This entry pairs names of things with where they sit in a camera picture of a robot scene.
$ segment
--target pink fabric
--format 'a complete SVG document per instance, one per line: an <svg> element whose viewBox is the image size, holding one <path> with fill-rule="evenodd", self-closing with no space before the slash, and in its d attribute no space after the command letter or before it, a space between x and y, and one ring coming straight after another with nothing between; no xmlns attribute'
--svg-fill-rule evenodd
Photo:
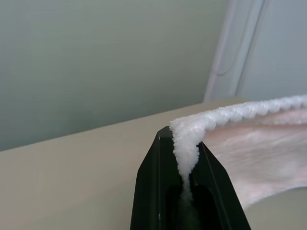
<svg viewBox="0 0 307 230"><path fill-rule="evenodd" d="M307 186L307 109L230 124L204 143L226 168L243 208Z"/></svg>

